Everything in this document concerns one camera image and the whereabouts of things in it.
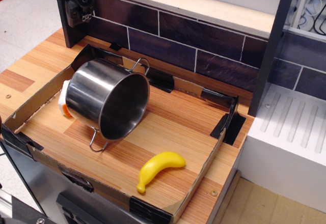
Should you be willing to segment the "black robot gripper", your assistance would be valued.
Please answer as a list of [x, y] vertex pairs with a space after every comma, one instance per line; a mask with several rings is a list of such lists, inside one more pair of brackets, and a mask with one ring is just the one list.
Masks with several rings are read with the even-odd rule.
[[76, 27], [83, 23], [89, 23], [94, 11], [94, 0], [81, 0], [81, 5], [77, 0], [65, 1], [65, 12], [67, 22], [70, 27]]

